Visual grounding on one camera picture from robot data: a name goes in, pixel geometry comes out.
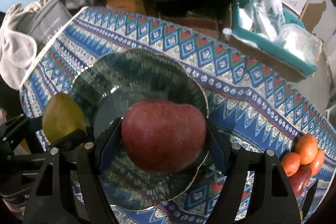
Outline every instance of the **blue patterned tablecloth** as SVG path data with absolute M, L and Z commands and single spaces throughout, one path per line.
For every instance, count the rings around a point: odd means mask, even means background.
M 193 30 L 157 18 L 105 8 L 85 8 L 43 49 L 20 89 L 28 117 L 43 114 L 59 91 L 68 92 L 75 75 L 109 52 L 142 47 L 165 52 L 184 66 L 206 91 L 209 117 L 230 140 L 247 150 L 272 149 L 280 156 L 300 134 L 312 134 L 325 162 L 307 218 L 326 194 L 336 167 L 336 131 L 298 91 L 275 71 L 238 50 Z M 37 133 L 46 148 L 43 132 Z M 249 172 L 236 219 L 246 214 L 254 173 Z M 225 181 L 214 168 L 204 170 L 180 197 L 144 212 L 113 206 L 121 223 L 205 223 Z M 75 190 L 80 197 L 78 185 Z M 306 192 L 299 197 L 301 208 Z

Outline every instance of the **green mango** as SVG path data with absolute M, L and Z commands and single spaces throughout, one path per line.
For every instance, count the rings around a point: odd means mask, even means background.
M 42 129 L 50 143 L 63 138 L 76 129 L 86 132 L 84 113 L 68 94 L 59 92 L 51 97 L 45 107 Z

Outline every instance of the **metal screw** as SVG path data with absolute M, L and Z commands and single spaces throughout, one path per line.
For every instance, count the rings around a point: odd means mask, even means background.
M 86 144 L 84 145 L 84 147 L 85 147 L 86 149 L 91 149 L 93 146 L 94 146 L 93 143 L 86 143 Z
M 235 149 L 235 150 L 239 150 L 239 149 L 241 148 L 240 144 L 238 144 L 238 143 L 233 143 L 233 144 L 231 145 L 231 147 L 232 147 L 233 149 Z
M 57 147 L 53 147 L 50 149 L 50 154 L 52 155 L 56 155 L 58 153 L 58 148 Z
M 267 149 L 266 153 L 267 153 L 268 156 L 274 156 L 274 151 L 273 150 Z

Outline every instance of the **teal box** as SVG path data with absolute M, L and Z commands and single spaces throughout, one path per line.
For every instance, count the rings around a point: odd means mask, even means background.
M 316 66 L 310 65 L 303 60 L 296 57 L 294 54 L 288 52 L 284 48 L 276 45 L 270 40 L 261 37 L 260 35 L 250 32 L 240 27 L 239 7 L 245 7 L 249 3 L 249 0 L 236 0 L 232 6 L 232 33 L 237 37 L 244 40 L 248 40 L 256 44 L 262 51 L 276 57 L 284 63 L 292 66 L 295 70 L 299 71 L 304 77 L 312 75 L 316 70 Z M 292 15 L 285 8 L 283 9 L 283 15 L 287 24 L 295 23 L 304 28 L 302 21 Z

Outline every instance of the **green glass bowl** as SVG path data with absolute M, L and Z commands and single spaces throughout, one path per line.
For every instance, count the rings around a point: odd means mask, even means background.
M 142 48 L 102 56 L 75 77 L 69 95 L 83 109 L 95 137 L 116 117 L 123 117 L 130 106 L 146 98 L 191 104 L 208 117 L 206 95 L 182 65 Z M 184 193 L 206 156 L 204 150 L 191 166 L 176 174 L 147 173 L 134 165 L 120 144 L 100 181 L 111 205 L 145 210 Z

